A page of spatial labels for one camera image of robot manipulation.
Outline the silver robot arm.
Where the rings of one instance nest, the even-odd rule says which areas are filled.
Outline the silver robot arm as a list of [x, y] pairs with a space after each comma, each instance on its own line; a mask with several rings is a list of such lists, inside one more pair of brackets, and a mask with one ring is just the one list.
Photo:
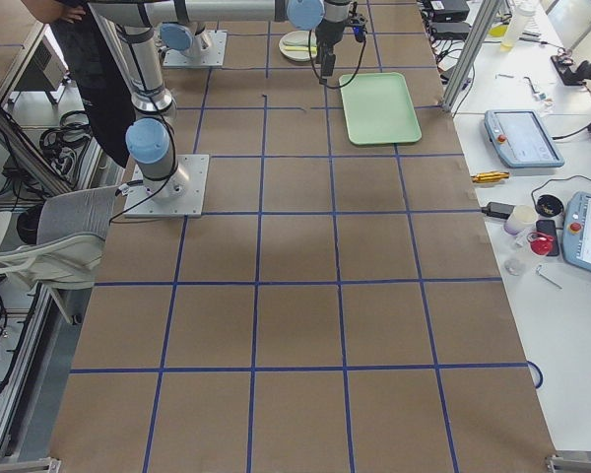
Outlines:
[[151, 28], [161, 23], [289, 22], [297, 30], [315, 31], [320, 75], [333, 75], [335, 45], [349, 26], [349, 1], [93, 1], [93, 10], [122, 27]]
[[92, 1], [96, 19], [114, 25], [121, 59], [130, 83], [136, 121], [125, 142], [142, 173], [147, 200], [176, 201], [184, 195], [191, 173], [175, 151], [172, 122], [176, 105], [162, 73], [162, 44], [191, 60], [214, 48], [206, 23], [190, 17], [187, 1]]

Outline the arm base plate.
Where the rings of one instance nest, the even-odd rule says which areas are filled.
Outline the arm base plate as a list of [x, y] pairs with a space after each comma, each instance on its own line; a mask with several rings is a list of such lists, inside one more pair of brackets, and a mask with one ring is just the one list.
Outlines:
[[198, 218], [202, 215], [210, 157], [188, 154], [176, 158], [176, 172], [167, 183], [145, 179], [140, 166], [135, 166], [132, 179], [142, 180], [142, 183], [127, 191], [124, 216]]
[[204, 30], [193, 38], [191, 46], [182, 51], [168, 49], [163, 67], [167, 69], [206, 69], [222, 67], [225, 61], [228, 32]]

